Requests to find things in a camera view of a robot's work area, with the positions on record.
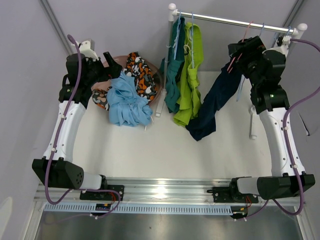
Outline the light blue shorts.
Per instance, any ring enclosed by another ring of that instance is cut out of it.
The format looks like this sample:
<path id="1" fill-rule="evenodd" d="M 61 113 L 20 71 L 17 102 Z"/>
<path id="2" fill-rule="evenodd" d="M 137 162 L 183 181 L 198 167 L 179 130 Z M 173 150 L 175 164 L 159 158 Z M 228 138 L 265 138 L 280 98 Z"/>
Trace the light blue shorts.
<path id="1" fill-rule="evenodd" d="M 134 78 L 120 73 L 118 78 L 111 81 L 107 92 L 109 105 L 109 121 L 117 126 L 136 127 L 148 126 L 152 122 L 153 111 L 148 100 L 137 94 Z"/>

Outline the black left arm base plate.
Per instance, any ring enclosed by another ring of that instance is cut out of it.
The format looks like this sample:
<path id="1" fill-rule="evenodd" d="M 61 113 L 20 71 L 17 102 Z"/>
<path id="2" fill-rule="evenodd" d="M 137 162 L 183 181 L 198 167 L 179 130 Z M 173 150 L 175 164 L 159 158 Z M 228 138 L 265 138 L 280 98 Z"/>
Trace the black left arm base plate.
<path id="1" fill-rule="evenodd" d="M 124 193 L 125 193 L 125 186 L 124 185 L 108 185 L 108 190 L 115 191 L 120 194 L 120 200 L 123 200 Z M 105 191 L 86 191 L 85 193 L 81 193 L 80 200 L 88 200 L 88 201 L 118 201 L 119 198 L 116 193 L 114 192 L 105 192 Z"/>

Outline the blue wire hanger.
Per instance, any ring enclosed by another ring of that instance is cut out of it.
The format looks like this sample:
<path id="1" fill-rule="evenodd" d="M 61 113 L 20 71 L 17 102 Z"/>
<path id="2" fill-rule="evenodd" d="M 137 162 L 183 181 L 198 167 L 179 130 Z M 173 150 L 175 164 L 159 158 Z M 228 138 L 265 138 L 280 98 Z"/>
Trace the blue wire hanger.
<path id="1" fill-rule="evenodd" d="M 279 37 L 285 37 L 285 36 L 289 36 L 292 34 L 294 30 L 291 28 L 291 26 L 288 27 L 287 30 L 285 30 L 284 32 L 277 32 L 274 34 L 274 40 L 277 41 Z"/>

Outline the navy blue shorts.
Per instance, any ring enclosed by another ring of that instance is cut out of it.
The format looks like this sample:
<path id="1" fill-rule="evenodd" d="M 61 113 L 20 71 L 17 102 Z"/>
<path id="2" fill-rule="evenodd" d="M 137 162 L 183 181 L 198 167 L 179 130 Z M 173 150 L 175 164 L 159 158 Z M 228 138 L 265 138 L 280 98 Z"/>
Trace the navy blue shorts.
<path id="1" fill-rule="evenodd" d="M 237 68 L 228 72 L 229 63 L 215 79 L 198 111 L 198 116 L 186 126 L 194 140 L 200 141 L 217 130 L 216 112 L 219 111 L 238 90 L 242 74 Z"/>

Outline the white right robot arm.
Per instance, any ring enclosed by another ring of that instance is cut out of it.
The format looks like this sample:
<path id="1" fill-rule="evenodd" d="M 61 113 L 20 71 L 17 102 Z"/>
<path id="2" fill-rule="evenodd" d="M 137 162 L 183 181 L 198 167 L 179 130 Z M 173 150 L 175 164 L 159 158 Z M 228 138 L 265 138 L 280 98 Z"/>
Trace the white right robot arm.
<path id="1" fill-rule="evenodd" d="M 246 194 L 264 200 L 301 196 L 315 185 L 313 174 L 307 174 L 293 139 L 289 103 L 280 81 L 286 67 L 290 38 L 277 47 L 266 49 L 259 36 L 228 45 L 235 65 L 249 79 L 250 99 L 261 120 L 271 156 L 271 176 L 239 177 L 228 189 L 228 196 L 239 202 Z"/>

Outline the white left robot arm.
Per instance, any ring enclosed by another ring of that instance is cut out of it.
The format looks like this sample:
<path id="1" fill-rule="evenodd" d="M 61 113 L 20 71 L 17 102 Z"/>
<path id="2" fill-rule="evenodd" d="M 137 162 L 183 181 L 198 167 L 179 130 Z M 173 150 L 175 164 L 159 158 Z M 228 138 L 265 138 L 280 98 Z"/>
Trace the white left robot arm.
<path id="1" fill-rule="evenodd" d="M 120 76 L 122 66 L 104 52 L 108 66 L 101 59 L 81 54 L 66 58 L 67 74 L 59 91 L 58 118 L 49 145 L 41 159 L 34 159 L 32 169 L 49 188 L 91 189 L 97 200 L 108 196 L 104 176 L 87 173 L 73 163 L 74 144 L 81 119 L 92 96 L 92 86 Z"/>

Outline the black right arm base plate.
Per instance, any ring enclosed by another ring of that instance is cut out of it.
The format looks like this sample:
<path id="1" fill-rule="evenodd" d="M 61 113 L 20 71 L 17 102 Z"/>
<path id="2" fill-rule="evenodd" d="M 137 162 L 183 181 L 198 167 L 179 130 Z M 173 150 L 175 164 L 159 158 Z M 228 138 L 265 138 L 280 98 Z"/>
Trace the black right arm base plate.
<path id="1" fill-rule="evenodd" d="M 206 191 L 211 194 L 215 203 L 253 203 L 257 204 L 259 199 L 257 196 L 249 193 L 240 193 L 237 187 L 212 187 Z"/>

